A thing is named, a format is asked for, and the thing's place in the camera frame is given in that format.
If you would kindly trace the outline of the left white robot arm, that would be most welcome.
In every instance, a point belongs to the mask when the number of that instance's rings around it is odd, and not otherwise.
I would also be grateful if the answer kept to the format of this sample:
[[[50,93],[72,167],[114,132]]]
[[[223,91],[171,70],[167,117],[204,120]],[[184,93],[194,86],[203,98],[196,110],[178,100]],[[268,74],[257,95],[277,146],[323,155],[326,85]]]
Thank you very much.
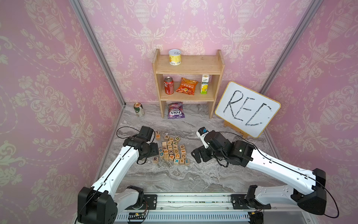
[[[134,163],[158,156],[158,145],[152,139],[153,133],[152,128],[142,126],[137,134],[126,137],[118,156],[105,173],[91,187],[80,190],[76,224],[113,224],[117,214],[128,208],[144,210],[135,218],[145,220],[152,205],[145,200],[144,190],[129,186],[120,194],[116,191]]]

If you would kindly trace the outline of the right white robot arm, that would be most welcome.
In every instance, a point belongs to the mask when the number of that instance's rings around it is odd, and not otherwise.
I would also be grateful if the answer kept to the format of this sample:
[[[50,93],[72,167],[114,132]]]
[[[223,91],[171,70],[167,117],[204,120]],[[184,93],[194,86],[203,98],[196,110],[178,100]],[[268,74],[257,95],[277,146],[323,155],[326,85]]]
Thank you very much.
[[[246,140],[231,142],[220,132],[197,131],[202,146],[192,151],[197,163],[215,159],[219,164],[241,166],[263,172],[284,183],[283,186],[251,185],[242,201],[249,208],[269,209],[272,204],[296,205],[314,214],[324,215],[327,205],[326,173],[321,169],[302,169],[278,160]]]

